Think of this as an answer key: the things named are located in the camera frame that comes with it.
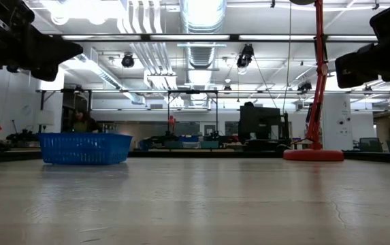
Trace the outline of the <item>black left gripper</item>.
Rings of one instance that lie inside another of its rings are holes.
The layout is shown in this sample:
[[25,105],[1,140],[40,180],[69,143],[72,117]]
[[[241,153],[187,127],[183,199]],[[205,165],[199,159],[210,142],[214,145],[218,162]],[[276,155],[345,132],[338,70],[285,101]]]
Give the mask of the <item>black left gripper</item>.
[[32,30],[35,14],[21,0],[0,0],[0,67],[16,65],[27,43],[27,58],[36,65],[34,78],[54,82],[60,63],[83,53],[83,47],[61,36]]

